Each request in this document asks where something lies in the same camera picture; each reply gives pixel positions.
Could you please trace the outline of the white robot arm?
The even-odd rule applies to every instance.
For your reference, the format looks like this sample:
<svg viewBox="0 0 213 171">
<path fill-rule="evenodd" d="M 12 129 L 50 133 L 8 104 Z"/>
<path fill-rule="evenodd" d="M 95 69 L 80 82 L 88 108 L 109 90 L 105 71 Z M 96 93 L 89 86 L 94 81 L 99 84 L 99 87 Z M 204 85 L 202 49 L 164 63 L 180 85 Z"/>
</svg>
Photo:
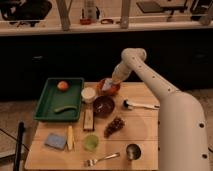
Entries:
<svg viewBox="0 0 213 171">
<path fill-rule="evenodd" d="M 119 84 L 134 71 L 158 99 L 159 171 L 211 171 L 202 105 L 149 67 L 146 58 L 143 48 L 125 48 L 111 78 Z"/>
</svg>

